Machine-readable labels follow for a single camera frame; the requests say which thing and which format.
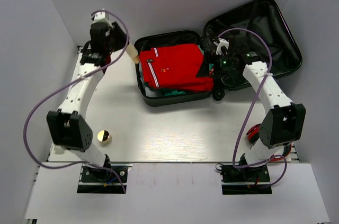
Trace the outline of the beige cosmetic tube bottle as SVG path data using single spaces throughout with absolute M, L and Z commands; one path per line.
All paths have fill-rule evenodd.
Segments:
M 138 50 L 132 45 L 131 43 L 128 44 L 126 47 L 126 53 L 130 57 L 130 59 L 135 63 L 139 64 L 140 63 L 140 58 L 138 56 Z

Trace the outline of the red black headphones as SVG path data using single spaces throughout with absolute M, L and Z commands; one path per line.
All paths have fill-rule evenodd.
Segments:
M 258 135 L 259 128 L 260 128 L 260 124 L 256 124 L 253 127 L 251 127 L 246 133 L 247 140 L 252 145 L 259 139 L 259 135 Z M 284 157 L 289 156 L 291 151 L 292 151 L 292 145 L 284 146 L 282 156 Z

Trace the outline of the gold lid cream jar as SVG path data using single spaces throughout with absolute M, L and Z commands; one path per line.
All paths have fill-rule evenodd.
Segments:
M 97 139 L 101 145 L 107 145 L 111 142 L 112 137 L 110 133 L 107 130 L 101 130 L 97 134 Z

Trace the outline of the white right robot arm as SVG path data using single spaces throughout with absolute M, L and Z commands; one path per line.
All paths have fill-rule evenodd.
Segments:
M 217 38 L 214 44 L 215 51 L 204 53 L 197 77 L 222 79 L 235 72 L 242 73 L 265 110 L 258 139 L 234 165 L 242 179 L 251 181 L 257 177 L 258 167 L 268 163 L 278 150 L 300 139 L 306 109 L 284 94 L 270 73 L 270 64 L 249 48 L 245 37 Z

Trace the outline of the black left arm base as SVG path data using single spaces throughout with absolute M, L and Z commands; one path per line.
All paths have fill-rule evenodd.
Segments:
M 116 174 L 83 165 L 79 176 L 78 194 L 124 194 L 132 164 L 111 164 Z

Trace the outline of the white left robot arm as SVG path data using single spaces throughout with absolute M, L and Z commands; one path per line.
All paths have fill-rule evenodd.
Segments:
M 112 175 L 109 158 L 93 141 L 93 131 L 85 117 L 90 100 L 106 69 L 113 61 L 111 54 L 128 54 L 139 62 L 138 52 L 130 43 L 126 26 L 111 22 L 111 13 L 102 9 L 91 15 L 90 41 L 82 51 L 75 84 L 69 87 L 65 100 L 56 111 L 47 114 L 47 124 L 54 145 L 74 153 L 94 167 L 94 175 L 107 181 Z

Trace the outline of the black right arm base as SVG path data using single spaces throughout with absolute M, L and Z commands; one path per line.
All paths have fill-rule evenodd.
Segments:
M 269 171 L 266 165 L 236 169 L 233 165 L 217 163 L 215 168 L 221 175 L 223 195 L 264 195 L 272 193 Z

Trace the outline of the black open suitcase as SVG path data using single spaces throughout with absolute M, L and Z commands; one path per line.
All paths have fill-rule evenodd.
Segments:
M 198 69 L 201 75 L 213 77 L 213 89 L 152 89 L 144 81 L 141 65 L 137 65 L 138 87 L 147 105 L 171 105 L 209 96 L 220 101 L 226 90 L 249 87 L 242 73 L 252 61 L 272 62 L 270 72 L 275 78 L 292 74 L 302 64 L 301 52 L 275 0 L 253 0 L 219 15 L 206 23 L 202 35 L 191 30 L 162 33 L 142 37 L 135 46 L 142 52 L 179 44 L 196 44 L 206 53 Z

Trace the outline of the black suitcase wheel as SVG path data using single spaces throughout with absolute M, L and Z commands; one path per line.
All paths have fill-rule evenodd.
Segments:
M 212 97 L 215 101 L 221 101 L 225 97 L 225 92 L 223 89 L 214 90 Z

